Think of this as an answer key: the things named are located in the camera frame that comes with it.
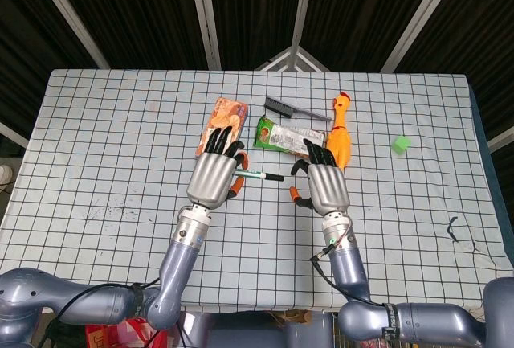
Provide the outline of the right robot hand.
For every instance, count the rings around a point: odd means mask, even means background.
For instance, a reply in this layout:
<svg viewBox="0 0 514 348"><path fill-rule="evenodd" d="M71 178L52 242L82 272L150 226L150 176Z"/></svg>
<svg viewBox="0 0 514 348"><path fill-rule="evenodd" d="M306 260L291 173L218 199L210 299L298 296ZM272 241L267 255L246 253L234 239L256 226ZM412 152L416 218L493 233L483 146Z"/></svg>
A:
<svg viewBox="0 0 514 348"><path fill-rule="evenodd" d="M291 170L294 176L303 170L308 177L311 196L302 198L294 186L289 188L292 201L299 207L313 209L321 216L333 212L346 213L350 204L343 171L337 166L332 152L307 138L303 140L310 162L296 161Z"/></svg>

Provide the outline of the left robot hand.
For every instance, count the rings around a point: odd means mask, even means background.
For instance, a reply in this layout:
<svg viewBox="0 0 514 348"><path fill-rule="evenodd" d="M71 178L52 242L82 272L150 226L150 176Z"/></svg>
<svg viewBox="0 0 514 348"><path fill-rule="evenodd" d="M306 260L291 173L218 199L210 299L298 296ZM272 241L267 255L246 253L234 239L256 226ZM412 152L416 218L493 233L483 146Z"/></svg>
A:
<svg viewBox="0 0 514 348"><path fill-rule="evenodd" d="M234 182L232 179L239 166L248 169L249 161L240 140L231 142L225 149L231 130L231 126L216 128L209 136L186 191L192 204L217 209L242 188L244 177L239 176Z"/></svg>

